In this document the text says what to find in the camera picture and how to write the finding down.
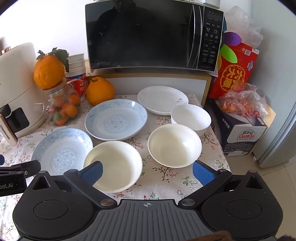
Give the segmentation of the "blue patterned plate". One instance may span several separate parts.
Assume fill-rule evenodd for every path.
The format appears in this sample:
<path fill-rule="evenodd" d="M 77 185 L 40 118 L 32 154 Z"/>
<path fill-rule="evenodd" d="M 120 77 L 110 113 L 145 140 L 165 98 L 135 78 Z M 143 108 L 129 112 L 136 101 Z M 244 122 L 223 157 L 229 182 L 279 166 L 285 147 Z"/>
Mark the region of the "blue patterned plate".
<path fill-rule="evenodd" d="M 124 141 L 147 122 L 147 111 L 129 99 L 113 99 L 92 108 L 85 118 L 86 131 L 101 141 Z"/>
<path fill-rule="evenodd" d="M 70 169 L 82 170 L 93 142 L 86 132 L 77 128 L 62 128 L 52 132 L 37 145 L 32 161 L 39 161 L 41 170 L 50 175 L 62 175 Z"/>

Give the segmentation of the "large white bowl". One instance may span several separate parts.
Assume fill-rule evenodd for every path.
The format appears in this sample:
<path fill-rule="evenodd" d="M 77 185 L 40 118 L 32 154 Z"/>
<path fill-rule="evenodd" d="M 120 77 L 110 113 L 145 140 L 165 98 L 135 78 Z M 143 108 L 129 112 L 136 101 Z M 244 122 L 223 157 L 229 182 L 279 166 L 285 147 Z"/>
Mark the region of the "large white bowl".
<path fill-rule="evenodd" d="M 151 157 L 163 166 L 184 168 L 201 155 L 202 142 L 189 127 L 168 124 L 156 128 L 147 141 Z"/>
<path fill-rule="evenodd" d="M 104 142 L 94 147 L 84 160 L 84 167 L 94 161 L 103 166 L 102 177 L 93 185 L 104 193 L 118 193 L 130 188 L 142 173 L 142 157 L 130 144 Z"/>

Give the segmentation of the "small white bowl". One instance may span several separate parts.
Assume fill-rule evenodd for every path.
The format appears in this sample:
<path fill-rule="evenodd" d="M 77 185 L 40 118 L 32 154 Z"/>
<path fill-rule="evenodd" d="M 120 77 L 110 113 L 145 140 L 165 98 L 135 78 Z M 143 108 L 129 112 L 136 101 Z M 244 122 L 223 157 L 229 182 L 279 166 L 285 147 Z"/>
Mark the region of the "small white bowl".
<path fill-rule="evenodd" d="M 211 117 L 199 106 L 183 104 L 171 111 L 171 123 L 187 126 L 201 137 L 210 126 Z"/>

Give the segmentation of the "plain white plate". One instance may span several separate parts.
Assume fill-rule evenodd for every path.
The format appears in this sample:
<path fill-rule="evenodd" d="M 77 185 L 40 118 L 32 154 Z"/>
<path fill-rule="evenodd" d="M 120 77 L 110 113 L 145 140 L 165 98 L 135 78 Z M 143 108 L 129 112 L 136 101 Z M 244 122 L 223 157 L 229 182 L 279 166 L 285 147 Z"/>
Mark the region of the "plain white plate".
<path fill-rule="evenodd" d="M 168 86 L 144 88 L 138 93 L 137 100 L 146 110 L 158 115 L 170 115 L 176 106 L 189 103 L 183 92 Z"/>

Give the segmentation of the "Ganten water carton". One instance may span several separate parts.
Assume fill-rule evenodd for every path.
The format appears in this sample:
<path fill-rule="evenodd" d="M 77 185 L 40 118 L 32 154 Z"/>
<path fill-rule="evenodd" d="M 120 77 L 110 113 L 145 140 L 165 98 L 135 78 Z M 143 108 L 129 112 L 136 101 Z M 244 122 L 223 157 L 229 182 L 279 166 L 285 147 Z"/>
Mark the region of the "Ganten water carton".
<path fill-rule="evenodd" d="M 261 118 L 225 113 L 214 99 L 209 98 L 204 109 L 211 116 L 211 127 L 226 157 L 251 153 L 276 117 L 270 106 L 267 106 L 268 115 Z"/>

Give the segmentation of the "white air fryer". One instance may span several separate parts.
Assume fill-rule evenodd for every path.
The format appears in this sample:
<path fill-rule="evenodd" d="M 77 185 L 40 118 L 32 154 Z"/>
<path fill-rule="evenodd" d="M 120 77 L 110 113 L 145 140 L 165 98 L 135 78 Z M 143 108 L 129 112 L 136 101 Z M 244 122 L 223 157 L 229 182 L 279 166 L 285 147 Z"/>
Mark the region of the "white air fryer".
<path fill-rule="evenodd" d="M 32 43 L 18 45 L 1 55 L 1 135 L 11 146 L 46 119 L 40 110 L 34 111 L 34 104 L 45 99 L 45 93 L 33 80 L 35 64 Z"/>

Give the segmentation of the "white refrigerator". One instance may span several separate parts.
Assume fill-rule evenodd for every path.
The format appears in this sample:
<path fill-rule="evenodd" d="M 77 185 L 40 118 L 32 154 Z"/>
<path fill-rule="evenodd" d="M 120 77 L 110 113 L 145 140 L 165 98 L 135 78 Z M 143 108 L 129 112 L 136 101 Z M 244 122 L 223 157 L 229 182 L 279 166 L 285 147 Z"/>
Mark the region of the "white refrigerator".
<path fill-rule="evenodd" d="M 295 77 L 268 78 L 255 85 L 275 112 L 272 124 L 254 149 L 260 167 L 295 159 Z"/>

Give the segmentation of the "bag of small oranges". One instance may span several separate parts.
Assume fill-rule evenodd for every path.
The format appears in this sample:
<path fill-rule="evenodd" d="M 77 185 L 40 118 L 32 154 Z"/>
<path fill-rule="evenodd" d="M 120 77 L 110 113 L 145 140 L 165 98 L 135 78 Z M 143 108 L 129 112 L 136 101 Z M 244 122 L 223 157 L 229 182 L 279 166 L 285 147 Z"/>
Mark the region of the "bag of small oranges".
<path fill-rule="evenodd" d="M 236 82 L 230 90 L 216 100 L 225 113 L 260 118 L 268 115 L 265 95 L 255 85 Z"/>

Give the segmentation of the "large orange on table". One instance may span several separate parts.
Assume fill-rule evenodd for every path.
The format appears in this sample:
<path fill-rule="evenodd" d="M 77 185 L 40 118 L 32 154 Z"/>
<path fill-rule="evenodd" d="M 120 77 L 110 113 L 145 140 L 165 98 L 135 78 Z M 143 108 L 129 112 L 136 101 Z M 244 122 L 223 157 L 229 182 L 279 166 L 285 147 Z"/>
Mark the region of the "large orange on table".
<path fill-rule="evenodd" d="M 115 96 L 114 86 L 102 77 L 94 77 L 87 87 L 86 96 L 88 102 L 96 106 L 102 102 L 111 100 Z"/>

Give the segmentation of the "white wooden shelf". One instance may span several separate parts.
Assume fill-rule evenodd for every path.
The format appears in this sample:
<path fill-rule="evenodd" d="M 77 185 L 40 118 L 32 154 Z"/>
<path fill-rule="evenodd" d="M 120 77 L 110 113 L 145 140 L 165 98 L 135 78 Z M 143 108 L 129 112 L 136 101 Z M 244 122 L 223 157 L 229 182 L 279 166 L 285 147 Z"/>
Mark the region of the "white wooden shelf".
<path fill-rule="evenodd" d="M 167 86 L 180 90 L 184 94 L 193 94 L 201 105 L 204 105 L 211 84 L 211 76 L 203 71 L 181 71 L 165 69 L 161 71 L 115 70 L 95 71 L 87 80 L 102 77 L 114 87 L 116 95 L 135 95 L 151 86 Z"/>

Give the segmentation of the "red paper cup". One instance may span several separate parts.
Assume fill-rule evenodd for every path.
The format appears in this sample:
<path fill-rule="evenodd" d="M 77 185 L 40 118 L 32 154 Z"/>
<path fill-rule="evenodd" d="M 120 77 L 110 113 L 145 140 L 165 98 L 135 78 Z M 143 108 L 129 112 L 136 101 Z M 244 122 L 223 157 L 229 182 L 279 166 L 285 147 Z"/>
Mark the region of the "red paper cup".
<path fill-rule="evenodd" d="M 81 74 L 77 76 L 66 77 L 67 81 L 74 80 L 72 83 L 68 84 L 70 87 L 73 87 L 79 94 L 80 97 L 86 94 L 86 89 L 88 82 L 86 80 L 86 74 Z"/>

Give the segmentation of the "stack of paper cups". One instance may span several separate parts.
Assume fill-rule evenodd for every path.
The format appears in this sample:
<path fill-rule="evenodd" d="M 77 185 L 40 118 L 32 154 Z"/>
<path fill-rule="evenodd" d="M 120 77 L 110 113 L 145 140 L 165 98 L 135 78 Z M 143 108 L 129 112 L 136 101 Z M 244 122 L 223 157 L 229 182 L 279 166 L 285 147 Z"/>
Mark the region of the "stack of paper cups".
<path fill-rule="evenodd" d="M 82 76 L 86 73 L 85 54 L 70 55 L 67 59 L 69 62 L 69 71 L 65 73 L 67 78 Z"/>

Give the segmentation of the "red gift box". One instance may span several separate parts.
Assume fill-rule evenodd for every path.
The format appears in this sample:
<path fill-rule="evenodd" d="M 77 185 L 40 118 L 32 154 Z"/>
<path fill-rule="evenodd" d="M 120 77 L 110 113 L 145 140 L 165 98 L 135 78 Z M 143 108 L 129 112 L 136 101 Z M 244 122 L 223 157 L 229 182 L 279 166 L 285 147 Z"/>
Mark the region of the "red gift box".
<path fill-rule="evenodd" d="M 212 80 L 208 97 L 218 99 L 233 90 L 239 82 L 247 83 L 259 55 L 259 50 L 243 43 L 234 32 L 223 34 L 217 70 L 218 76 Z"/>

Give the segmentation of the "black microwave oven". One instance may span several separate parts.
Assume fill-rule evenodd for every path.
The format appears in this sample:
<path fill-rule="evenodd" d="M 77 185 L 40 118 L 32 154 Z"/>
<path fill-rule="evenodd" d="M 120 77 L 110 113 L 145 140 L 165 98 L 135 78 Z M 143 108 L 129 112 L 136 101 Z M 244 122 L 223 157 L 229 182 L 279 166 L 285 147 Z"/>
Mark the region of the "black microwave oven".
<path fill-rule="evenodd" d="M 91 69 L 214 71 L 224 13 L 191 1 L 96 1 L 85 7 Z"/>

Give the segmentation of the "clear plastic bag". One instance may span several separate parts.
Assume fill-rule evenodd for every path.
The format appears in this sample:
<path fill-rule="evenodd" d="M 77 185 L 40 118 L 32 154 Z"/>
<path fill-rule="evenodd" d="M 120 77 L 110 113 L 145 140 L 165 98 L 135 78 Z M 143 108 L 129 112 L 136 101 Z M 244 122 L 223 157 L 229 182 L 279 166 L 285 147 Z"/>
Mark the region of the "clear plastic bag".
<path fill-rule="evenodd" d="M 261 27 L 255 23 L 255 21 L 239 6 L 232 7 L 225 14 L 227 31 L 238 34 L 242 42 L 251 46 L 252 48 L 258 48 L 263 40 Z"/>

